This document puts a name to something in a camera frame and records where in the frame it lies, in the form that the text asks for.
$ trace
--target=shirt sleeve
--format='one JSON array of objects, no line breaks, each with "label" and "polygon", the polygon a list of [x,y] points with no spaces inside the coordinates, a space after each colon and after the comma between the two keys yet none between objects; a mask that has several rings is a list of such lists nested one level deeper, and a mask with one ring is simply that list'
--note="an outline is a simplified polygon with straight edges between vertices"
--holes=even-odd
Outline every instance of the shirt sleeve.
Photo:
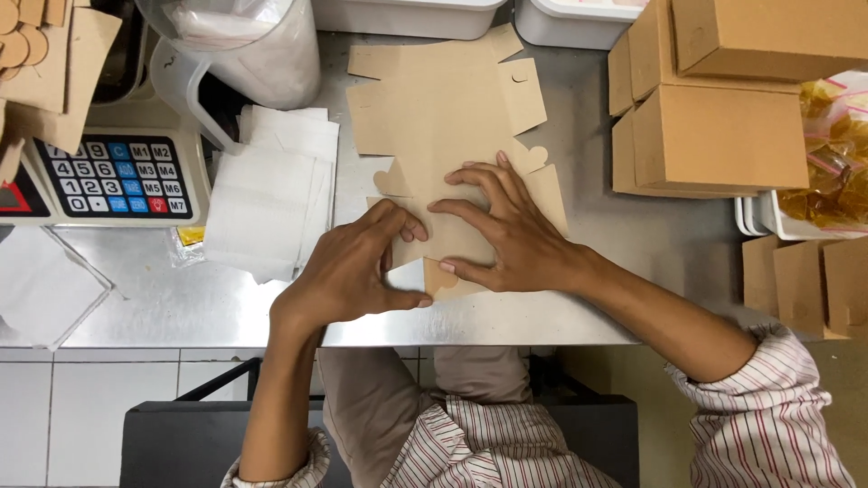
[{"label": "shirt sleeve", "polygon": [[692,485],[855,487],[826,435],[820,409],[832,396],[819,387],[811,355],[778,323],[750,332],[761,340],[757,352],[729,378],[695,383],[666,366],[699,407],[690,423]]},{"label": "shirt sleeve", "polygon": [[260,481],[251,483],[238,477],[238,464],[241,458],[235,459],[229,472],[223,477],[220,488],[314,488],[320,486],[328,469],[331,450],[326,433],[318,427],[307,432],[307,464],[302,466],[292,478],[277,481]]}]

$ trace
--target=red button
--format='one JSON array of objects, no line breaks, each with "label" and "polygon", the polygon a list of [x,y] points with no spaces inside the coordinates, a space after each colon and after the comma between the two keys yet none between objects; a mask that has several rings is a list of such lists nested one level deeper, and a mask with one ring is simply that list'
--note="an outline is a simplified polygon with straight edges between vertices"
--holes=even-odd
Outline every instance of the red button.
[{"label": "red button", "polygon": [[158,196],[149,196],[148,206],[151,207],[151,212],[168,212],[166,201]]}]

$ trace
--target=stack of white paper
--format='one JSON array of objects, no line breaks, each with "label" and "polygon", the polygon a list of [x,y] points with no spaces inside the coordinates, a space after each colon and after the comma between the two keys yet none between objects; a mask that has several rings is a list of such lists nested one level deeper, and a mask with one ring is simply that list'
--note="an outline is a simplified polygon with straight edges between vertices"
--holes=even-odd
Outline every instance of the stack of white paper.
[{"label": "stack of white paper", "polygon": [[16,227],[0,242],[0,316],[33,346],[55,351],[111,284],[48,229]]},{"label": "stack of white paper", "polygon": [[241,154],[215,156],[204,253],[258,282],[289,281],[332,225],[339,125],[326,109],[259,106],[239,124]]}]

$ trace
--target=stack of cardboard boxes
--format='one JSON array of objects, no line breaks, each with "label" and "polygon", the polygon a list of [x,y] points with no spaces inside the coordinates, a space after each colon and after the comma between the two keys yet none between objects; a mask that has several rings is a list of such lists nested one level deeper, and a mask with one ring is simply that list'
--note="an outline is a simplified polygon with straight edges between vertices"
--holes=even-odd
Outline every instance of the stack of cardboard boxes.
[{"label": "stack of cardboard boxes", "polygon": [[745,305],[807,339],[868,340],[868,237],[742,244]]},{"label": "stack of cardboard boxes", "polygon": [[608,57],[613,190],[806,188],[799,84],[868,64],[868,3],[832,3],[652,0]]}]

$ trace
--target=beige pants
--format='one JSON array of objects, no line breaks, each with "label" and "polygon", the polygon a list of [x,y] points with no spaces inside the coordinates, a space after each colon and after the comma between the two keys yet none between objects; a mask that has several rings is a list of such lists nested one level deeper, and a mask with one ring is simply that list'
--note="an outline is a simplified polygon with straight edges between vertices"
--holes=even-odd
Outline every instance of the beige pants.
[{"label": "beige pants", "polygon": [[356,488],[377,488],[410,437],[416,417],[446,394],[482,405],[530,401],[518,348],[437,347],[437,389],[419,387],[391,347],[321,348],[323,416]]}]

